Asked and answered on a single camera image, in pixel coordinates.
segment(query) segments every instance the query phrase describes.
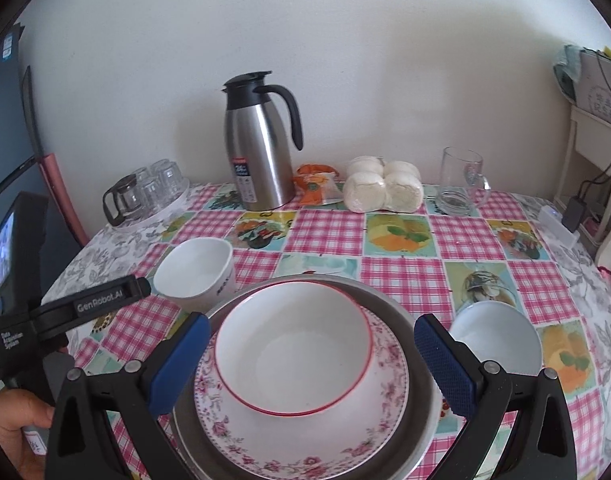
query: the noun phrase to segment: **human hand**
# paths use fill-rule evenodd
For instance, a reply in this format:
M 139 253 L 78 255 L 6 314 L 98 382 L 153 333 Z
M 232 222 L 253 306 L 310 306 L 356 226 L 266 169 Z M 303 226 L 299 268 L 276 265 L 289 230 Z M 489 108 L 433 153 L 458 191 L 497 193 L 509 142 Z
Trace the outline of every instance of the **human hand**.
M 27 390 L 0 391 L 0 446 L 25 480 L 43 480 L 45 457 L 32 452 L 21 428 L 49 428 L 53 415 L 53 407 Z

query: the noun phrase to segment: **white cup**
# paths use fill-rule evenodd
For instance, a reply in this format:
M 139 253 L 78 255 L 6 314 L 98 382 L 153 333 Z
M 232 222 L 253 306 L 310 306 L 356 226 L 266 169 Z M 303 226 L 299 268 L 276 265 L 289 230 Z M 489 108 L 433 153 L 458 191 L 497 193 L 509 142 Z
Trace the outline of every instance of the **white cup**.
M 232 245 L 192 238 L 172 250 L 154 274 L 154 288 L 186 312 L 206 313 L 236 291 Z

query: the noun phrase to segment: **stainless steel carafe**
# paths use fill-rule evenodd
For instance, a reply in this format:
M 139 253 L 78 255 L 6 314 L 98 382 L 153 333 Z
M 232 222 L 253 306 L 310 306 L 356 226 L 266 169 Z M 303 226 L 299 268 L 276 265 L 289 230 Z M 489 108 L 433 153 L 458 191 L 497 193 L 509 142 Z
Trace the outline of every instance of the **stainless steel carafe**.
M 237 75 L 225 83 L 225 145 L 240 198 L 249 211 L 276 209 L 294 198 L 292 162 L 285 129 L 270 93 L 279 94 L 290 112 L 292 140 L 303 150 L 301 117 L 287 88 L 265 85 L 271 72 Z

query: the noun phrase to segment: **small display screen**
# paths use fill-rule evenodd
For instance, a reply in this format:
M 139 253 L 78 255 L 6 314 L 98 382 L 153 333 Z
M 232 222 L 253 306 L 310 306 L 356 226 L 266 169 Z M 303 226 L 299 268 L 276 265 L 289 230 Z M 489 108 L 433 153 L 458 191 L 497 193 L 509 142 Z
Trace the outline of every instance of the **small display screen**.
M 12 266 L 12 228 L 14 212 L 10 213 L 5 224 L 0 228 L 0 286 L 10 273 Z

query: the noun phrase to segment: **screw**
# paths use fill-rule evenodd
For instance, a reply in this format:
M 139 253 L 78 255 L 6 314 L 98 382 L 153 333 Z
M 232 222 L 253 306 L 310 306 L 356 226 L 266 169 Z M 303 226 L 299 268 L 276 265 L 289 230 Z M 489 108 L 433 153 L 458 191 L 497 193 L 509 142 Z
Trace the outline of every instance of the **screw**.
M 80 368 L 72 368 L 65 375 L 69 381 L 75 381 L 80 377 Z
M 556 373 L 556 370 L 554 368 L 546 368 L 545 370 L 543 370 L 543 374 L 548 379 L 557 379 L 559 377 L 559 375 Z
M 483 364 L 483 369 L 489 374 L 498 374 L 501 371 L 501 366 L 496 361 L 486 361 Z
M 124 369 L 127 373 L 133 374 L 141 369 L 141 362 L 138 359 L 132 359 L 125 363 Z

